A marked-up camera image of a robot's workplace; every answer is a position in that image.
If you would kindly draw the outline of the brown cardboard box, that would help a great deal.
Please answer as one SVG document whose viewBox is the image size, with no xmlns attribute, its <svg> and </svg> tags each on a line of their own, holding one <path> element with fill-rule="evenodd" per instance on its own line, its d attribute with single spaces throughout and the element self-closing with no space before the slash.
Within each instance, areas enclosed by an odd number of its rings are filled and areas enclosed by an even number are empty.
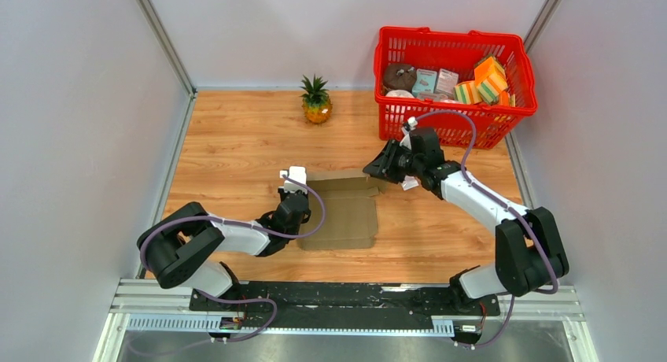
<svg viewBox="0 0 667 362">
<path fill-rule="evenodd" d="M 376 197 L 385 192 L 387 183 L 359 169 L 309 172 L 307 185 L 320 195 L 322 211 L 316 199 L 310 200 L 311 219 L 300 228 L 297 239 L 305 251 L 369 249 L 378 233 Z"/>
</svg>

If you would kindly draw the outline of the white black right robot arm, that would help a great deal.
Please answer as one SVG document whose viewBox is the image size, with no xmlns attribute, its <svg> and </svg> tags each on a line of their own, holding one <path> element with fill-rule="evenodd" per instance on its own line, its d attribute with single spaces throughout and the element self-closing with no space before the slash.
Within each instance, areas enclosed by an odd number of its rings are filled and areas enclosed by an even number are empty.
<svg viewBox="0 0 667 362">
<path fill-rule="evenodd" d="M 547 284 L 556 286 L 569 272 L 553 214 L 544 207 L 528 209 L 503 198 L 462 163 L 446 159 L 430 127 L 409 131 L 401 141 L 390 139 L 363 172 L 388 183 L 419 185 L 493 233 L 494 262 L 449 280 L 448 302 L 458 313 L 471 312 L 489 295 L 545 292 Z"/>
</svg>

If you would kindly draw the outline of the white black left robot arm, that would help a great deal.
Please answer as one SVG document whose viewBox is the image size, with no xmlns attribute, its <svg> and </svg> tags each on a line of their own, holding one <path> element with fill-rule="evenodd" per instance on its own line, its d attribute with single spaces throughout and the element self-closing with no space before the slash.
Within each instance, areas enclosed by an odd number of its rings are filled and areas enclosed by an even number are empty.
<svg viewBox="0 0 667 362">
<path fill-rule="evenodd" d="M 219 309 L 235 308 L 241 297 L 238 280 L 227 265 L 209 257 L 216 251 L 269 257 L 283 250 L 309 221 L 311 210 L 302 190 L 279 193 L 277 208 L 251 222 L 213 216 L 196 201 L 184 205 L 139 236 L 142 264 L 163 289 L 203 290 Z"/>
</svg>

